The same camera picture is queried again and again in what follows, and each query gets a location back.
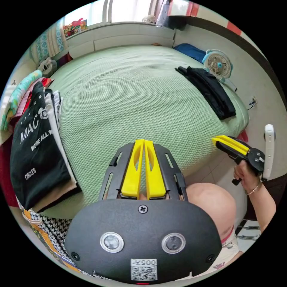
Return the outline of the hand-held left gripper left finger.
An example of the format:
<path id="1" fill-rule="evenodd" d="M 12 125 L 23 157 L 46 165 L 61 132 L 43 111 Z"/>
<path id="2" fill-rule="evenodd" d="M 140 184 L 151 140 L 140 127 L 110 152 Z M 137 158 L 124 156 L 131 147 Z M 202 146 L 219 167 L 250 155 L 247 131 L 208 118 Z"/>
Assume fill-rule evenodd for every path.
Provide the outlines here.
<path id="1" fill-rule="evenodd" d="M 122 197 L 139 199 L 141 183 L 141 166 L 143 161 L 144 139 L 136 140 L 132 146 L 131 155 L 123 179 Z"/>

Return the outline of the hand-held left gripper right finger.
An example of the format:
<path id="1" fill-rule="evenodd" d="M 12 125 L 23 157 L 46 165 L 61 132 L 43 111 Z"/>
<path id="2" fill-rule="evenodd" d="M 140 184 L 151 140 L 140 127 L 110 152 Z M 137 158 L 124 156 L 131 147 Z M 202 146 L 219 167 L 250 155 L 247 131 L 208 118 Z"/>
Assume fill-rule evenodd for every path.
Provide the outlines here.
<path id="1" fill-rule="evenodd" d="M 166 189 L 153 142 L 144 140 L 144 150 L 147 199 L 163 198 Z"/>

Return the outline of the person's right hand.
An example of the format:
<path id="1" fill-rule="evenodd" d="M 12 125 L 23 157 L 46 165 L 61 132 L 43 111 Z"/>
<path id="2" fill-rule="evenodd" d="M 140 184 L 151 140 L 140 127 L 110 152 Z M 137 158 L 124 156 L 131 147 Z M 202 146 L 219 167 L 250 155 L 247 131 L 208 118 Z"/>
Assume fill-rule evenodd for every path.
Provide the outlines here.
<path id="1" fill-rule="evenodd" d="M 241 184 L 247 194 L 254 193 L 262 185 L 260 177 L 255 175 L 244 160 L 235 166 L 233 175 L 236 180 L 241 180 Z"/>

